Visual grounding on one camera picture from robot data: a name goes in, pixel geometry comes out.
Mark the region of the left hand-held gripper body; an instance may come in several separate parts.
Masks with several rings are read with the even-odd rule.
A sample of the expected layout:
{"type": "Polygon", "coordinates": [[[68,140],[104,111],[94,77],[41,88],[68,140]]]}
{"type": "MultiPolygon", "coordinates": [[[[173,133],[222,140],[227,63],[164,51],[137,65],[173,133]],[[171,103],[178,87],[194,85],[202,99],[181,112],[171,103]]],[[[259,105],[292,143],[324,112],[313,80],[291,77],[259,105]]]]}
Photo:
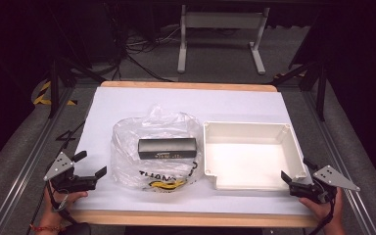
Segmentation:
{"type": "Polygon", "coordinates": [[[74,164],[70,157],[61,152],[52,162],[43,180],[49,182],[57,192],[73,193],[94,190],[97,178],[75,175],[74,164]]]}

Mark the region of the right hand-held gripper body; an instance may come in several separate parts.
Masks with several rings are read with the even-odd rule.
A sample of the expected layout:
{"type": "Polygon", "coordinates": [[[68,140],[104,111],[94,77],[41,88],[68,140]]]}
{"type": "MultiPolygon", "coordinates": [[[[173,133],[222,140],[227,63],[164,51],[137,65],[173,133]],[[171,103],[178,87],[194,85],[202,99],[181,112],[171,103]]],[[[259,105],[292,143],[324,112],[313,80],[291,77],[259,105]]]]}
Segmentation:
{"type": "Polygon", "coordinates": [[[291,196],[308,198],[317,204],[331,202],[337,194],[337,188],[359,192],[360,188],[330,165],[317,170],[312,175],[312,182],[303,184],[288,178],[291,196]]]}

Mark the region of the clear plastic bag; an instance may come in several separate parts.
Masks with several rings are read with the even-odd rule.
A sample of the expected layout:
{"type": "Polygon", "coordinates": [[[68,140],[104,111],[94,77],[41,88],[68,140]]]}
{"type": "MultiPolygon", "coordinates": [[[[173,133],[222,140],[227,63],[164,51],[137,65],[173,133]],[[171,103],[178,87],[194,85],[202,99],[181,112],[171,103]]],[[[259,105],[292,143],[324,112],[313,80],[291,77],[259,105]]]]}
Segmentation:
{"type": "Polygon", "coordinates": [[[128,188],[174,192],[203,175],[203,126],[196,117],[153,107],[142,117],[128,117],[113,127],[111,166],[115,181],[128,188]],[[190,159],[141,160],[140,139],[195,138],[197,156],[190,159]]]}

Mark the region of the white plastic container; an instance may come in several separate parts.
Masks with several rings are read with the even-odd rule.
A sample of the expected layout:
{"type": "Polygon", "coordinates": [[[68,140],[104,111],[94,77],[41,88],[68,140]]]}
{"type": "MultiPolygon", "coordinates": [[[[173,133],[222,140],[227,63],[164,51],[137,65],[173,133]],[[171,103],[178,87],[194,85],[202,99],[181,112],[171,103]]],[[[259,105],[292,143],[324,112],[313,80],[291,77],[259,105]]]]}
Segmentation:
{"type": "Polygon", "coordinates": [[[217,190],[285,191],[308,176],[303,153],[289,123],[204,124],[204,171],[217,190]]]}

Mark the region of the black rectangular box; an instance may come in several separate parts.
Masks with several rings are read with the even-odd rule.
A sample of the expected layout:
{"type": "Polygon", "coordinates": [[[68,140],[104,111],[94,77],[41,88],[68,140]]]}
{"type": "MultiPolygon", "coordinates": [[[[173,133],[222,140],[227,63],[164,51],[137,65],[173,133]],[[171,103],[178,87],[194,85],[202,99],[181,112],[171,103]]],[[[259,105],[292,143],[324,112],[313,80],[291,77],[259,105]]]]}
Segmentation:
{"type": "Polygon", "coordinates": [[[141,160],[195,158],[197,142],[195,138],[140,139],[138,155],[141,160]]]}

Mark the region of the person's right hand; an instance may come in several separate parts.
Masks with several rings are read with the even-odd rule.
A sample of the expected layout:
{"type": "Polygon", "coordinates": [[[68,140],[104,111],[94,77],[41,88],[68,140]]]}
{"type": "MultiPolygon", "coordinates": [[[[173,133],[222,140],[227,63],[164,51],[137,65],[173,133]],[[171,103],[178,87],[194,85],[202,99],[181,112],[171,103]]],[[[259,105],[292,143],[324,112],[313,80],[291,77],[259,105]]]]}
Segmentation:
{"type": "MultiPolygon", "coordinates": [[[[334,213],[331,221],[323,227],[324,235],[345,235],[343,226],[343,190],[337,189],[335,198],[334,213]]],[[[299,198],[299,202],[307,207],[314,215],[314,217],[321,221],[330,212],[330,206],[326,204],[319,205],[310,199],[299,198]]]]}

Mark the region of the person's left hand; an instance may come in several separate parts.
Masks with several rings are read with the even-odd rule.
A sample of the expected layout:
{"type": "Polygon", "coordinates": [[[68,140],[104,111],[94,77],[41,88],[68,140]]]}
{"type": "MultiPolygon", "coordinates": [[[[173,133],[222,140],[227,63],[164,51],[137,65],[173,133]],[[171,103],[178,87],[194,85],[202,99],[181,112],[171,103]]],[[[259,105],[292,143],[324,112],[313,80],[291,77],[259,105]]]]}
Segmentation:
{"type": "Polygon", "coordinates": [[[48,189],[46,189],[44,193],[45,206],[44,206],[43,214],[41,216],[41,220],[39,222],[40,226],[55,227],[55,226],[60,226],[62,223],[63,218],[56,211],[53,211],[53,205],[51,203],[51,196],[53,196],[54,200],[57,203],[66,201],[65,206],[69,210],[78,199],[87,197],[88,193],[87,192],[74,192],[66,196],[65,194],[61,194],[59,192],[51,193],[48,189]]]}

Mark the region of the yellow black floor tape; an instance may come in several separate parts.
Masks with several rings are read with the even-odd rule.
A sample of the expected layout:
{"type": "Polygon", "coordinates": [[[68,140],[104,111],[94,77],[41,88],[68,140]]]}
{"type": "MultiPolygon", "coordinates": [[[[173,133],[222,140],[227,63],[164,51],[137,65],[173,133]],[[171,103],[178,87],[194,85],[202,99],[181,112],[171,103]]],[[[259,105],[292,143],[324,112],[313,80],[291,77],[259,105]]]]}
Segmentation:
{"type": "MultiPolygon", "coordinates": [[[[43,86],[41,87],[40,91],[38,92],[36,98],[33,101],[34,105],[51,105],[51,99],[45,99],[44,96],[47,92],[47,90],[51,86],[51,81],[46,81],[43,86]]],[[[76,100],[68,100],[67,105],[69,106],[75,106],[78,102],[76,100]]]]}

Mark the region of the black metal stand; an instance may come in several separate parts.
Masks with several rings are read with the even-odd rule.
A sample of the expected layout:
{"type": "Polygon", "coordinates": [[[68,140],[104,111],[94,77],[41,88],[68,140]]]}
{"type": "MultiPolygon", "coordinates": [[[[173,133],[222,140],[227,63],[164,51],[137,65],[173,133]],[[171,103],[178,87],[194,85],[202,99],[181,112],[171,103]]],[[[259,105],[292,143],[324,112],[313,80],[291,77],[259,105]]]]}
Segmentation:
{"type": "Polygon", "coordinates": [[[84,66],[81,66],[68,58],[56,57],[50,69],[51,110],[49,118],[53,118],[61,108],[62,101],[60,98],[59,81],[62,81],[66,88],[74,88],[76,84],[76,79],[72,74],[71,69],[83,73],[85,76],[90,77],[99,84],[105,81],[105,78],[101,75],[86,69],[84,66]]]}
{"type": "Polygon", "coordinates": [[[322,63],[310,62],[302,66],[297,67],[285,74],[276,74],[270,85],[278,86],[289,79],[298,77],[301,73],[304,74],[302,80],[299,83],[299,88],[302,91],[309,91],[314,84],[317,84],[317,93],[315,101],[315,110],[321,121],[324,121],[324,101],[326,93],[326,75],[325,68],[322,63]]]}

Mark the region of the white paper sheet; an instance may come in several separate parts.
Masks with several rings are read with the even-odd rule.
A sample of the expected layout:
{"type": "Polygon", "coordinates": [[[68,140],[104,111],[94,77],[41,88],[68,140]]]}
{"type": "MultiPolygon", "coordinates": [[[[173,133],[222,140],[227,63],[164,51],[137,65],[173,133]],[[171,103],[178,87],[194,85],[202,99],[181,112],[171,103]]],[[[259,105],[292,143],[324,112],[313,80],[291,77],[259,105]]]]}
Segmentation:
{"type": "MultiPolygon", "coordinates": [[[[88,156],[77,164],[76,173],[91,174],[109,166],[114,125],[125,118],[142,117],[155,105],[197,118],[203,126],[203,143],[204,124],[210,121],[291,124],[278,92],[100,87],[77,146],[88,156]]],[[[290,196],[289,189],[217,190],[205,175],[204,163],[202,167],[203,175],[197,182],[171,193],[129,189],[107,174],[98,182],[96,190],[75,208],[79,212],[308,213],[290,196]]]]}

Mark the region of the white metal stand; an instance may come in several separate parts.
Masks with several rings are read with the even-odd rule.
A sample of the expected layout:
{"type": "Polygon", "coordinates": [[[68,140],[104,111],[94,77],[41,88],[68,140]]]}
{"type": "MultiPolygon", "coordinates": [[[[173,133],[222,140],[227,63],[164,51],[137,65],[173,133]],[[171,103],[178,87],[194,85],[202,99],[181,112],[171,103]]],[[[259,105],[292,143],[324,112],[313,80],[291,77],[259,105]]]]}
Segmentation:
{"type": "Polygon", "coordinates": [[[180,47],[177,71],[185,73],[187,60],[187,28],[234,28],[255,29],[257,37],[249,43],[258,74],[265,74],[265,67],[259,53],[259,44],[269,16],[270,9],[264,8],[257,13],[223,13],[223,12],[191,12],[187,6],[181,7],[180,17],[180,47]]]}

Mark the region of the aluminium rail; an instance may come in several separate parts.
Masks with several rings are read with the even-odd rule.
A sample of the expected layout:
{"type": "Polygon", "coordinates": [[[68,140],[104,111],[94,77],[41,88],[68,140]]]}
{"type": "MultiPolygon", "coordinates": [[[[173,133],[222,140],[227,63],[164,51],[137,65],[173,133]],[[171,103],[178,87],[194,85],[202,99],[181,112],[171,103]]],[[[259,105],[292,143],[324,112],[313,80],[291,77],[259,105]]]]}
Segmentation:
{"type": "MultiPolygon", "coordinates": [[[[340,173],[342,173],[347,179],[352,180],[353,178],[342,159],[342,155],[333,140],[333,137],[326,125],[326,122],[322,121],[318,116],[316,102],[314,98],[309,92],[303,92],[303,97],[327,146],[329,161],[332,163],[332,166],[335,169],[337,169],[340,173]]],[[[352,211],[362,230],[362,234],[376,235],[376,226],[372,221],[371,216],[364,202],[362,201],[360,192],[345,189],[345,195],[349,201],[349,204],[352,207],[352,211]]]]}
{"type": "Polygon", "coordinates": [[[13,181],[10,191],[0,207],[0,235],[2,233],[4,226],[7,224],[11,214],[13,213],[15,206],[19,202],[24,192],[24,189],[27,186],[27,183],[31,178],[38,162],[40,161],[40,158],[44,151],[44,147],[49,139],[52,129],[57,123],[57,120],[61,115],[64,107],[67,105],[67,102],[70,99],[72,92],[72,88],[65,88],[64,91],[61,93],[61,96],[59,97],[60,107],[57,108],[56,111],[44,122],[44,125],[41,128],[41,131],[38,137],[36,138],[36,141],[34,142],[31,152],[28,154],[22,169],[13,181]]]}

